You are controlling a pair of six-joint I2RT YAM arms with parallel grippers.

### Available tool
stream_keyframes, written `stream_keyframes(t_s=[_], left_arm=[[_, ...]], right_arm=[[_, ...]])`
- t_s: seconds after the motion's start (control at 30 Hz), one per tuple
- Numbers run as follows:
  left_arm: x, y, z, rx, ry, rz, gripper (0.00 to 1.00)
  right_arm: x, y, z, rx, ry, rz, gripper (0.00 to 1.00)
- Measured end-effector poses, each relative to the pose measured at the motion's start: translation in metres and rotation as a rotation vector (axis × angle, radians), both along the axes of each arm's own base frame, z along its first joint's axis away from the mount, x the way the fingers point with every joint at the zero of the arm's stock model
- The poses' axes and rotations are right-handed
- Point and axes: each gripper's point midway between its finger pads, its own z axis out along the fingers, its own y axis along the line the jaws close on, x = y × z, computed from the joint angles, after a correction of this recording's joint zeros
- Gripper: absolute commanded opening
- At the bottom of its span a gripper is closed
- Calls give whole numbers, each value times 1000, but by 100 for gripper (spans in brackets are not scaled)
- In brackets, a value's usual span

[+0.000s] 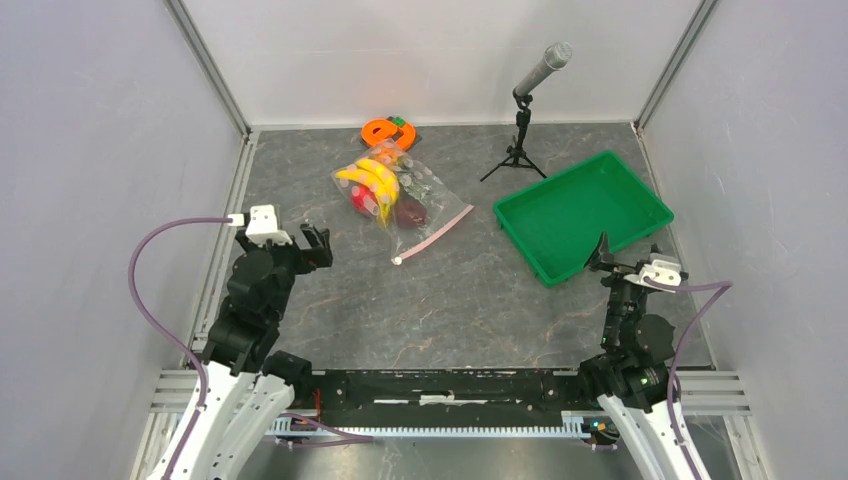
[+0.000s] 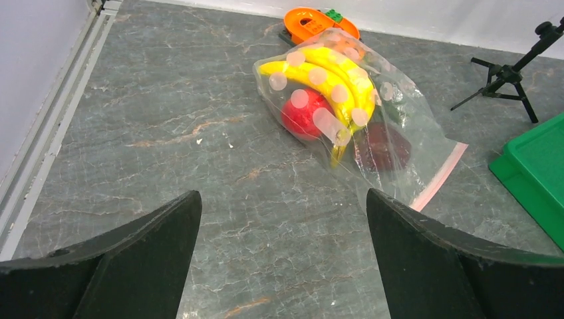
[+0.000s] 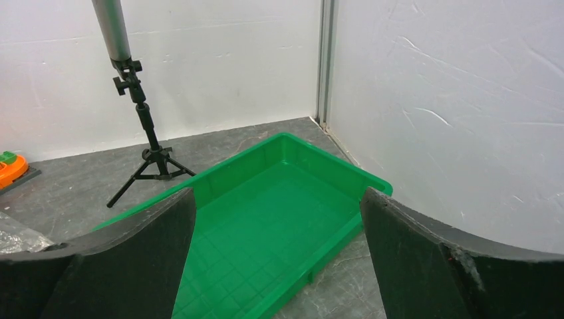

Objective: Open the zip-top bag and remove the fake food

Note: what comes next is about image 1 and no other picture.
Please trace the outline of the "clear zip top bag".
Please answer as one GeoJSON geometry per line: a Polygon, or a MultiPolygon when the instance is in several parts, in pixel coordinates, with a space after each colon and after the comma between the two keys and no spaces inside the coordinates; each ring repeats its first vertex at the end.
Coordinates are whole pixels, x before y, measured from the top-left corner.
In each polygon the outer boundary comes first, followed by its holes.
{"type": "Polygon", "coordinates": [[[330,178],[355,211],[388,235],[395,266],[432,245],[473,210],[393,140],[377,142],[330,178]]]}

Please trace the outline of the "dark red fake fruit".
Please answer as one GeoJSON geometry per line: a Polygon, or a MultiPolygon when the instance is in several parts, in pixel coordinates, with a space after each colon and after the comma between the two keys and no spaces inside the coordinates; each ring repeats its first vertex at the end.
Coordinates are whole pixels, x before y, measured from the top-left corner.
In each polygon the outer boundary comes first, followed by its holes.
{"type": "Polygon", "coordinates": [[[394,207],[394,219],[401,228],[424,227],[428,223],[428,212],[415,199],[399,199],[394,207]]]}

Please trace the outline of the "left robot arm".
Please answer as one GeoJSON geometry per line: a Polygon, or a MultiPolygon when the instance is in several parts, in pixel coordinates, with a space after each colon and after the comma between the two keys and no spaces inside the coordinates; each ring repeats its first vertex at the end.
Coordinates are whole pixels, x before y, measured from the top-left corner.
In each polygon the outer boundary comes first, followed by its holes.
{"type": "Polygon", "coordinates": [[[153,479],[234,479],[270,423],[314,394],[305,359],[271,349],[295,279],[333,263],[330,232],[303,224],[300,248],[275,217],[234,214],[218,220],[235,228],[243,253],[232,266],[227,293],[201,355],[165,329],[140,299],[135,281],[148,234],[134,250],[128,282],[146,320],[186,354],[198,374],[189,404],[153,479]]]}

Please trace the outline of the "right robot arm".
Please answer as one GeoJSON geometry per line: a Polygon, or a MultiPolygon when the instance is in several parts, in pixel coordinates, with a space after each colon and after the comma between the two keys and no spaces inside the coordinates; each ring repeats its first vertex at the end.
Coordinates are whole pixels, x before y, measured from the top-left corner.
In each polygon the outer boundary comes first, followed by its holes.
{"type": "Polygon", "coordinates": [[[657,247],[634,265],[620,263],[606,234],[585,266],[606,272],[601,283],[609,297],[602,351],[578,367],[580,400],[610,418],[643,478],[709,478],[682,417],[674,328],[647,311],[650,294],[680,291],[687,272],[657,247]]]}

